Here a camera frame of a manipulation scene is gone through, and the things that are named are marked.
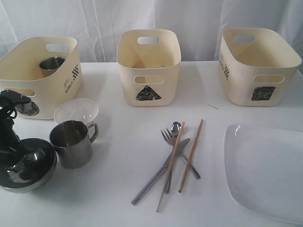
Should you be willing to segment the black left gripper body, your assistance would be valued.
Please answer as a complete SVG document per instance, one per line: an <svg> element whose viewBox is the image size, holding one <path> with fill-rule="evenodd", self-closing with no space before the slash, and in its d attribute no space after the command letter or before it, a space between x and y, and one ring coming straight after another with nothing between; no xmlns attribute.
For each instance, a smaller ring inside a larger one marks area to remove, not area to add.
<svg viewBox="0 0 303 227"><path fill-rule="evenodd" d="M18 135L13 130L17 117L17 105L27 105L31 98L13 90L0 92L0 162L16 163L29 152L20 144Z"/></svg>

